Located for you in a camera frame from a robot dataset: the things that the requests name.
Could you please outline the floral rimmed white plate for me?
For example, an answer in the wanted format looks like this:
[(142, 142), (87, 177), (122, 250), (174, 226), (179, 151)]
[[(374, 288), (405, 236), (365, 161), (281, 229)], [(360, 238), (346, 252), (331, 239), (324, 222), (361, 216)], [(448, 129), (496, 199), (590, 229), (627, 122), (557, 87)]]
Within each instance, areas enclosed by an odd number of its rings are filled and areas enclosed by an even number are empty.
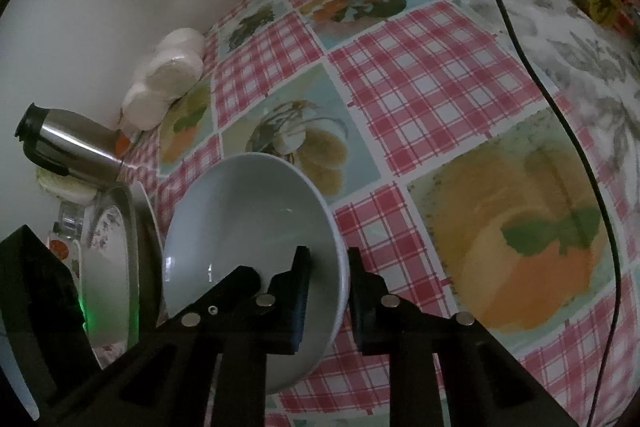
[(109, 205), (96, 214), (80, 262), (80, 303), (93, 348), (128, 346), (134, 328), (127, 222)]

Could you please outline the plain white bowl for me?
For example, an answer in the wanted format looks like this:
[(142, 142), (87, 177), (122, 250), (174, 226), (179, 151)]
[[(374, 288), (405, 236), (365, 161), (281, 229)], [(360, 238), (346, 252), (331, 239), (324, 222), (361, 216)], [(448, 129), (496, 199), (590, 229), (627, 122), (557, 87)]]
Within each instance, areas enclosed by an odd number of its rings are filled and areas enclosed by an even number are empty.
[(244, 153), (203, 173), (179, 200), (164, 247), (164, 298), (176, 315), (239, 265), (262, 283), (291, 268), (295, 249), (310, 251), (302, 345), (271, 355), (266, 390), (276, 393), (310, 374), (331, 347), (348, 299), (346, 248), (318, 188), (288, 162)]

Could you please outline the glass jar with dark lid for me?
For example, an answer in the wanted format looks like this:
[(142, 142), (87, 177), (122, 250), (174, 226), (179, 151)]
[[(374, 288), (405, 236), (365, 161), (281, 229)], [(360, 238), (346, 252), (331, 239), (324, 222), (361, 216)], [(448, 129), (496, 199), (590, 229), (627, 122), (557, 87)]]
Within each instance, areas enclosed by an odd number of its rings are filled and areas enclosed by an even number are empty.
[(58, 217), (52, 225), (49, 239), (82, 244), (86, 207), (63, 200), (58, 207)]

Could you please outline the grey round metal tray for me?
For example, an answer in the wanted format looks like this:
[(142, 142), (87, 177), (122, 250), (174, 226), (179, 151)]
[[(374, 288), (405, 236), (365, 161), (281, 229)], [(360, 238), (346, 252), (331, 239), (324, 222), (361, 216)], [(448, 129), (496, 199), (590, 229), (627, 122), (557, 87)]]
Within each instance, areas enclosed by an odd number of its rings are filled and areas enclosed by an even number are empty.
[(118, 206), (127, 222), (130, 275), (136, 293), (134, 328), (127, 346), (130, 348), (151, 335), (162, 314), (162, 244), (151, 202), (141, 183), (118, 184), (104, 192), (94, 210), (89, 235), (96, 214), (109, 205)]

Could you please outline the napa cabbage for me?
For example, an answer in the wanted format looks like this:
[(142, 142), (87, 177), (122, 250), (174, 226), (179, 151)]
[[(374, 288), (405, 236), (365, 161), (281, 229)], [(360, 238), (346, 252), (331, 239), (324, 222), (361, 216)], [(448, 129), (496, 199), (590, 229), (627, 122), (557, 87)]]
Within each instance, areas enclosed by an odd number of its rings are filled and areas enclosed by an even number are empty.
[(66, 202), (87, 206), (98, 195), (98, 189), (73, 176), (59, 176), (41, 167), (36, 168), (36, 180), (43, 191)]

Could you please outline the stainless steel thermos jug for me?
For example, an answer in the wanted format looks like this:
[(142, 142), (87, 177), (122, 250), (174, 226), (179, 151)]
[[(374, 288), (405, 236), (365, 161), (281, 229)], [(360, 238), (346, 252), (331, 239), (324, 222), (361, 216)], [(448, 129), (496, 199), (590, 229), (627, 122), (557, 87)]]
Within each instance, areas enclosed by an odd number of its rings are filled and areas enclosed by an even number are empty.
[(117, 152), (120, 133), (69, 110), (32, 103), (14, 136), (31, 162), (63, 178), (106, 187), (122, 169), (122, 153)]

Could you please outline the orange patterned packet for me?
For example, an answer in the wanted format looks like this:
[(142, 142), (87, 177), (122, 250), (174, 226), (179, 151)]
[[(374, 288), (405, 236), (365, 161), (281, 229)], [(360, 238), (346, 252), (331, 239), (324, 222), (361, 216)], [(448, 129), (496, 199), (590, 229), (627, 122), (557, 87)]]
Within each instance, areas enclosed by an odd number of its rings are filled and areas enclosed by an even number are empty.
[(119, 109), (118, 121), (116, 124), (115, 155), (119, 159), (124, 159), (130, 150), (138, 143), (142, 131), (124, 116), (122, 109)]

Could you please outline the checkered fruit tablecloth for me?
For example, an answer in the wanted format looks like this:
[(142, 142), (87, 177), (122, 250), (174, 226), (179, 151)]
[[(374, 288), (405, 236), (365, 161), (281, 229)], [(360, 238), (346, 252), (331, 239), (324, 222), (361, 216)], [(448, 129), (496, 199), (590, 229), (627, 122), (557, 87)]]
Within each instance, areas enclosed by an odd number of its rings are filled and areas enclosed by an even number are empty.
[(468, 309), (578, 424), (639, 387), (639, 52), (572, 0), (243, 0), (122, 173), (162, 228), (210, 166), (293, 164), (424, 311)]

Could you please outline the white toilet paper pack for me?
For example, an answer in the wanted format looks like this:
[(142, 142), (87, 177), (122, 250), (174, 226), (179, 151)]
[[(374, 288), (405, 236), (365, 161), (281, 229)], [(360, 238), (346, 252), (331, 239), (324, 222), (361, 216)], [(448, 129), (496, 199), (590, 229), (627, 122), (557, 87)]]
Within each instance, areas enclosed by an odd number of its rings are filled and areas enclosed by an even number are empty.
[(193, 28), (167, 34), (132, 75), (122, 101), (122, 118), (141, 131), (160, 124), (169, 107), (202, 78), (205, 37)]

